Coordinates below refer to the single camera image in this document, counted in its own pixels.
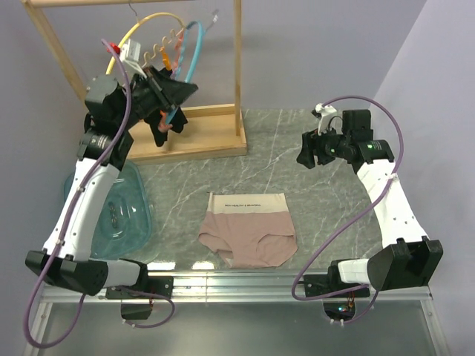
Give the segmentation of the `pink clip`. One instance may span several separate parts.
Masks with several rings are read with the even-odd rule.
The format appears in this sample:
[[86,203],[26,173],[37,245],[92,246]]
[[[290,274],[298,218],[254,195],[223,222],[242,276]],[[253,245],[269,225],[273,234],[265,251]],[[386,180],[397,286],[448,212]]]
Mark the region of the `pink clip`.
[[167,114],[163,111],[160,111],[160,121],[157,128],[162,134],[167,133],[173,128],[171,123],[167,123]]

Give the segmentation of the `pink and cream underwear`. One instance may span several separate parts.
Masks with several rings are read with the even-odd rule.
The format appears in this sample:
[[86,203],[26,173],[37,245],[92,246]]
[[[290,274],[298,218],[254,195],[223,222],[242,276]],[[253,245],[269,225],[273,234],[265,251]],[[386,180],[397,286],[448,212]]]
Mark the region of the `pink and cream underwear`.
[[298,250],[283,193],[211,193],[197,240],[237,269],[278,267]]

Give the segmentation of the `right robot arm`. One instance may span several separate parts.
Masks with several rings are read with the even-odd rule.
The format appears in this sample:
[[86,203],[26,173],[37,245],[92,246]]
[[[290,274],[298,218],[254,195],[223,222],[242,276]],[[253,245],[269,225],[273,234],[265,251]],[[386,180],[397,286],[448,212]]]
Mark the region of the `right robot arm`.
[[374,139],[368,109],[337,111],[318,104],[318,128],[303,133],[297,161],[308,169],[343,159],[353,168],[378,220],[382,250],[370,258],[337,260],[327,288],[341,297],[356,286],[377,291],[427,286],[443,255],[415,218],[399,181],[387,141]]

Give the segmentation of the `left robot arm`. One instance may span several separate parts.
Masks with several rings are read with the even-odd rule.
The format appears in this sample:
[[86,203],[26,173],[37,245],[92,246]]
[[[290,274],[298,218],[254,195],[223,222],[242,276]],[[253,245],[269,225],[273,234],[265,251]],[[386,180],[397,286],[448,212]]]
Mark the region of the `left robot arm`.
[[123,169],[140,120],[179,108],[198,86],[172,79],[154,67],[126,78],[93,78],[86,90],[86,119],[73,183],[56,226],[39,251],[29,251],[25,265],[40,282],[94,296],[103,288],[122,287],[133,298],[148,293],[144,263],[91,257],[94,231],[106,197]]

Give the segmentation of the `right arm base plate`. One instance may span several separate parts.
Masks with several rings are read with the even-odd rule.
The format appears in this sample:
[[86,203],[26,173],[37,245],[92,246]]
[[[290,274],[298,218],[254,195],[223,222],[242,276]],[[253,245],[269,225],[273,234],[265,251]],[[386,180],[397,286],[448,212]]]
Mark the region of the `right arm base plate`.
[[358,283],[343,283],[339,279],[331,281],[327,274],[305,274],[304,275],[304,293],[305,297],[316,297],[323,294],[329,294],[344,289],[356,288],[356,290],[347,293],[337,294],[332,298],[337,297],[369,297],[370,290],[368,287],[362,287]]

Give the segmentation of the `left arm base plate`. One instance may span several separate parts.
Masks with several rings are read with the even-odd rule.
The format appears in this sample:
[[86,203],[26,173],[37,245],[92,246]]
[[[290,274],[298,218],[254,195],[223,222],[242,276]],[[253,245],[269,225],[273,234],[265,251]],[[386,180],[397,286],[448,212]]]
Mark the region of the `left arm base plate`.
[[135,287],[127,286],[132,292],[125,291],[120,287],[106,289],[105,298],[108,300],[132,300],[146,298],[143,293],[158,294],[171,298],[174,287],[174,278],[172,276],[149,277],[145,286],[138,292]]

